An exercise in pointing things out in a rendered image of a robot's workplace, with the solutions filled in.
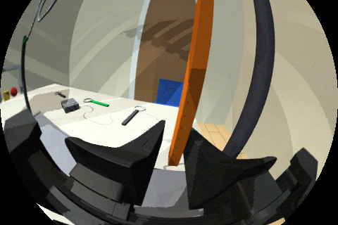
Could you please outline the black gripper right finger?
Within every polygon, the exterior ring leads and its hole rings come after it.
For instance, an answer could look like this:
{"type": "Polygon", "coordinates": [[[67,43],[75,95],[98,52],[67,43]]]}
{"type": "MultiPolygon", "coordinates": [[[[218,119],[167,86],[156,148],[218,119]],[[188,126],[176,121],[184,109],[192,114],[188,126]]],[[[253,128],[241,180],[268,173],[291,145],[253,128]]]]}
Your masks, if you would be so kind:
{"type": "Polygon", "coordinates": [[[194,127],[183,151],[189,210],[201,209],[205,203],[225,193],[235,183],[270,171],[276,157],[236,160],[217,149],[194,127]]]}

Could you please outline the orange handle with grey loop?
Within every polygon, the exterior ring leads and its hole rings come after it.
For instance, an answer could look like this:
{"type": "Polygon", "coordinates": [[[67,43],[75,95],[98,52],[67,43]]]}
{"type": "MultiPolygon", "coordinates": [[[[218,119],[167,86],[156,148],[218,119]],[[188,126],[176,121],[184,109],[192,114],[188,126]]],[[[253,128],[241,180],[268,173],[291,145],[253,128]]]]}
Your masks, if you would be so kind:
{"type": "Polygon", "coordinates": [[[189,50],[185,82],[180,99],[175,131],[168,154],[168,166],[178,166],[191,134],[195,113],[202,94],[211,50],[214,0],[195,0],[194,28],[189,50]]]}

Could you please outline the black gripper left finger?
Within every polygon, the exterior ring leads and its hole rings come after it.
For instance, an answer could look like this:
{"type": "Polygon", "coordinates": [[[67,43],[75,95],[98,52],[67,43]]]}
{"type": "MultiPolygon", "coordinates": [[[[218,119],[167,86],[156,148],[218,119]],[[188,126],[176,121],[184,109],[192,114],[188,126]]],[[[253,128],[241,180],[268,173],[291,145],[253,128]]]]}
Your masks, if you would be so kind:
{"type": "Polygon", "coordinates": [[[163,143],[164,127],[165,121],[158,121],[119,147],[99,146],[75,137],[66,137],[65,145],[76,163],[127,186],[134,205],[142,206],[163,143]]]}

